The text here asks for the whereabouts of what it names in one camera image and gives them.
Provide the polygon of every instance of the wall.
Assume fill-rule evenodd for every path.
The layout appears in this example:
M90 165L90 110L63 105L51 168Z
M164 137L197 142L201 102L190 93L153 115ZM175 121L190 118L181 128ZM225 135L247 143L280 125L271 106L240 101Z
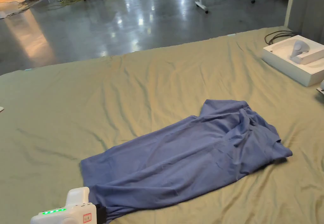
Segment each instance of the wall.
M324 44L324 0L290 0L285 25Z

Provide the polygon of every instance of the cardboard box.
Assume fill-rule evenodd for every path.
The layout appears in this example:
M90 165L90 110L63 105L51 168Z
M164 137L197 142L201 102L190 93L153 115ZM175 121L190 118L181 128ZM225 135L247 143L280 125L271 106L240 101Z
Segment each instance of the cardboard box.
M316 59L315 61L302 65L290 59L294 44L298 39L310 46L308 54L301 54L300 58L305 58L308 55L308 58ZM297 35L263 48L262 60L308 87L320 83L324 79L324 58L318 59L322 57L321 53L323 52L324 45Z

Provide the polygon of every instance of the blue cloth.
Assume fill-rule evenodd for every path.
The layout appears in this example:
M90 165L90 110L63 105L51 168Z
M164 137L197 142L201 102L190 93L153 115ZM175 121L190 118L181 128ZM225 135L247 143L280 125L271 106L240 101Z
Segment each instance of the blue cloth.
M89 199L108 222L229 185L292 152L245 101L206 100L189 116L81 161Z

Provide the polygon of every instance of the red label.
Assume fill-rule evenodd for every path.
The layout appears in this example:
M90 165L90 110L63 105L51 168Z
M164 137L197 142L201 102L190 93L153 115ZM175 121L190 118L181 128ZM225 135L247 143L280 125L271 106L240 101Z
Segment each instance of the red label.
M91 221L91 213L83 215L83 223Z

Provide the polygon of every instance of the polished floor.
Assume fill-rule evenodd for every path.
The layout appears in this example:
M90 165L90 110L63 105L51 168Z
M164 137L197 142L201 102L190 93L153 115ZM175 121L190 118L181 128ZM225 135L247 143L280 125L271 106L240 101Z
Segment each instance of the polished floor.
M45 2L0 20L0 75L16 70L179 45L284 24L288 0Z

